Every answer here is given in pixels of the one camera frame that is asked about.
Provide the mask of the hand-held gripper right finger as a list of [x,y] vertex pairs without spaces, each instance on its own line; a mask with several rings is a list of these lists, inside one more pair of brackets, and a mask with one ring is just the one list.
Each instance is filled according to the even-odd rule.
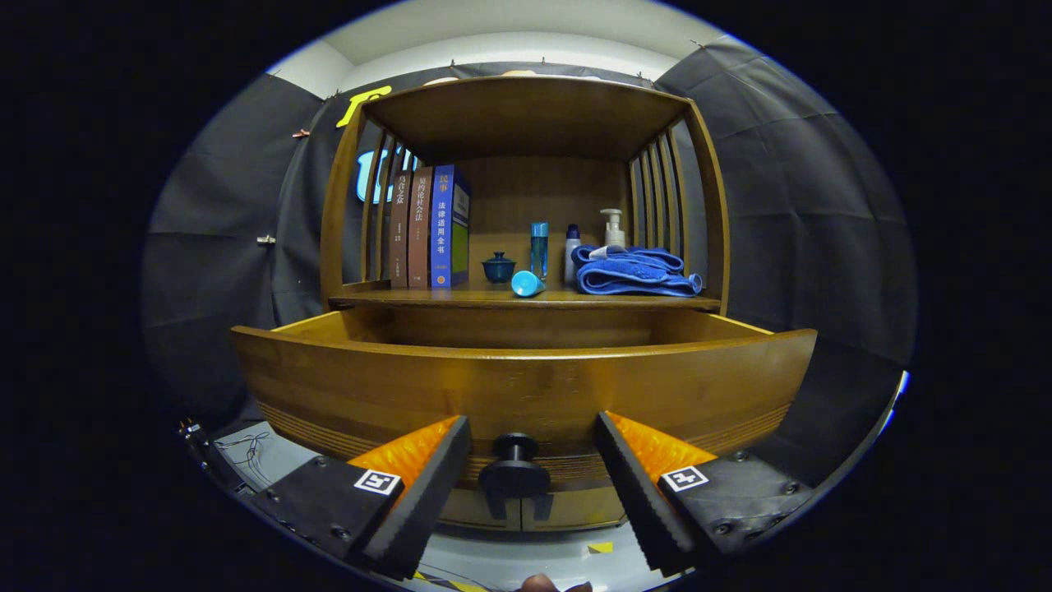
[[609,411],[598,413],[593,442],[648,566],[664,576],[746,553],[814,497],[752,452],[717,456]]

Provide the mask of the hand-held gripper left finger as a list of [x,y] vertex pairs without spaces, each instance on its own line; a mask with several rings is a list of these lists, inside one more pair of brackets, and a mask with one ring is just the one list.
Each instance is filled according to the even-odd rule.
[[471,450],[469,421],[452,416],[369,452],[319,455],[252,496],[252,509],[335,562],[409,580]]

